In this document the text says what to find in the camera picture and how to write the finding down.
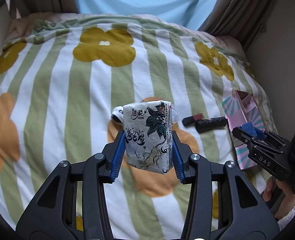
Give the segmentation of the person's right hand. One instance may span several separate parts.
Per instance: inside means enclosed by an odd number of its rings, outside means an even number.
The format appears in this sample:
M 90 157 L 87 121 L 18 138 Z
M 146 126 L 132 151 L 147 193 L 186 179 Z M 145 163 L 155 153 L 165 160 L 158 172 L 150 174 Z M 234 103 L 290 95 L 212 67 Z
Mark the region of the person's right hand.
M 281 220 L 295 206 L 295 194 L 292 186 L 286 181 L 279 181 L 274 177 L 270 177 L 266 181 L 266 187 L 262 194 L 263 200 L 268 203 L 272 201 L 274 218 Z

